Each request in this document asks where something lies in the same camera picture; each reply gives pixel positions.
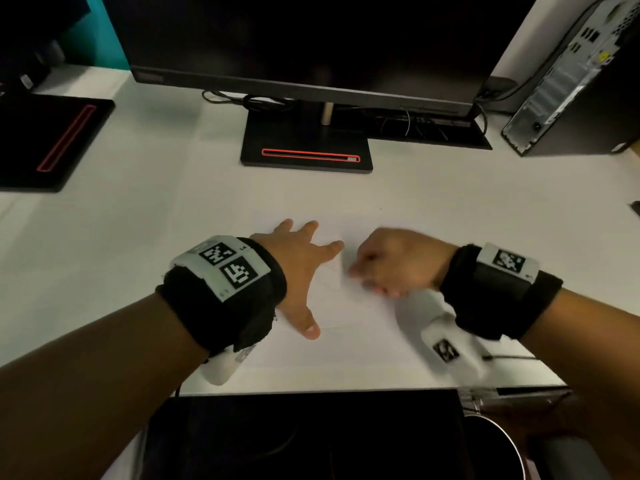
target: black wristband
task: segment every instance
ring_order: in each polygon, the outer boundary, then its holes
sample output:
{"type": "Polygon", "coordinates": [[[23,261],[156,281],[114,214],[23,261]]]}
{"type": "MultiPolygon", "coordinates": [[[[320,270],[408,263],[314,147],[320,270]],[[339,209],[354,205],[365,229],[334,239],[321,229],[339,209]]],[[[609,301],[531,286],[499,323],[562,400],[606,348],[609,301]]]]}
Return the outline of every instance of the black wristband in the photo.
{"type": "Polygon", "coordinates": [[[519,280],[501,271],[478,273],[481,248],[473,244],[456,251],[440,286],[445,301],[456,312],[460,328],[489,340],[502,335],[520,339],[544,313],[562,288],[562,280],[540,271],[526,291],[505,286],[504,280],[519,280]]]}
{"type": "Polygon", "coordinates": [[[203,279],[174,266],[156,288],[194,340],[211,355],[230,345],[242,350],[265,338],[275,307],[287,294],[287,281],[277,261],[260,244],[239,237],[269,266],[270,272],[242,292],[220,302],[203,279]]]}

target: fist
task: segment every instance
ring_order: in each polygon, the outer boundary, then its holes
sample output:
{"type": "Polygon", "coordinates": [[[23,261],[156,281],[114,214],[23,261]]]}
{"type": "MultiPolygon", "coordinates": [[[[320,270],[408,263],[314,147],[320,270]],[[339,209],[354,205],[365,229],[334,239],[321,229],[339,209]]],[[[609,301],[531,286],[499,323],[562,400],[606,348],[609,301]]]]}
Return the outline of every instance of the fist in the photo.
{"type": "Polygon", "coordinates": [[[407,229],[376,229],[358,248],[349,274],[391,298],[438,290],[457,246],[407,229]]]}
{"type": "Polygon", "coordinates": [[[311,244],[318,223],[311,221],[300,230],[292,232],[293,221],[286,219],[270,234],[253,234],[258,242],[278,262],[287,279],[287,295],[277,309],[303,336],[313,340],[320,336],[311,310],[307,307],[307,295],[311,279],[322,263],[331,261],[344,248],[342,241],[326,246],[311,244]]]}

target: desk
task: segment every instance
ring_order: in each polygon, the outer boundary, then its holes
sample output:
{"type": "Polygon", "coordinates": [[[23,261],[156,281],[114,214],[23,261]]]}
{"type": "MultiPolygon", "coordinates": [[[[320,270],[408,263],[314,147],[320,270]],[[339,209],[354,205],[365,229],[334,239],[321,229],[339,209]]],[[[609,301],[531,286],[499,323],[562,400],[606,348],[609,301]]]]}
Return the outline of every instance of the desk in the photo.
{"type": "MultiPolygon", "coordinates": [[[[499,135],[505,120],[492,118],[492,152],[371,140],[370,175],[247,168],[239,163],[246,110],[206,104],[197,90],[73,66],[41,90],[113,98],[116,110],[62,192],[1,195],[0,363],[145,296],[171,258],[206,237],[251,234],[266,204],[282,217],[426,219],[437,237],[500,243],[538,258],[568,288],[640,314],[632,152],[523,159],[499,135]]],[[[291,339],[296,350],[308,345],[291,339]]],[[[540,362],[498,362],[482,385],[562,384],[540,362]]],[[[248,361],[219,388],[196,371],[181,394],[457,386],[419,360],[268,369],[248,361]]]]}

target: red rectangle outline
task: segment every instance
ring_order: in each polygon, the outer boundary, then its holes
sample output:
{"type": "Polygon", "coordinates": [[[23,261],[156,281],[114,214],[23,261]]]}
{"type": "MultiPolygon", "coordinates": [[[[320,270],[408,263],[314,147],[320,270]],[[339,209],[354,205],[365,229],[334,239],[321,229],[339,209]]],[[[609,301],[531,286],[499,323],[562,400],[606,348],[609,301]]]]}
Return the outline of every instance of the red rectangle outline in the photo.
{"type": "Polygon", "coordinates": [[[80,110],[80,113],[76,116],[76,119],[73,120],[73,122],[69,125],[69,128],[67,128],[67,131],[64,132],[58,142],[53,145],[53,148],[51,149],[51,151],[49,151],[49,153],[47,153],[47,156],[44,157],[44,160],[40,163],[40,165],[38,165],[36,171],[40,171],[43,173],[53,171],[53,169],[58,164],[58,161],[60,161],[60,158],[62,158],[62,155],[65,154],[69,145],[76,139],[78,133],[82,131],[82,128],[84,128],[86,122],[89,120],[89,118],[91,118],[91,115],[96,109],[97,106],[94,106],[93,104],[87,104],[86,106],[84,106],[84,108],[82,108],[82,110],[80,110]]]}
{"type": "Polygon", "coordinates": [[[346,155],[343,153],[321,153],[321,152],[299,152],[297,150],[276,150],[274,148],[263,148],[262,149],[263,157],[277,157],[277,158],[300,158],[302,160],[324,160],[330,162],[342,162],[342,163],[360,163],[360,157],[358,155],[346,155]],[[282,153],[292,153],[291,155],[279,155],[269,152],[282,152],[282,153]],[[320,156],[301,156],[301,155],[320,155],[320,156]],[[355,161],[342,160],[338,158],[327,158],[327,157],[344,157],[344,158],[355,158],[355,161]]]}

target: teal wall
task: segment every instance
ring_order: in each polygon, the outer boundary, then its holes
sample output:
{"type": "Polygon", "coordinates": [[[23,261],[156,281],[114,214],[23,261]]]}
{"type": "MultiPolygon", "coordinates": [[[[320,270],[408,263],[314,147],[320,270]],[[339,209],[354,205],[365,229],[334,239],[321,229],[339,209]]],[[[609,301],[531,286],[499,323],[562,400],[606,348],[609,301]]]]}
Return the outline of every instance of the teal wall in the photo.
{"type": "Polygon", "coordinates": [[[68,62],[128,69],[127,58],[113,31],[102,0],[87,0],[87,3],[91,13],[71,27],[60,39],[68,62]]]}

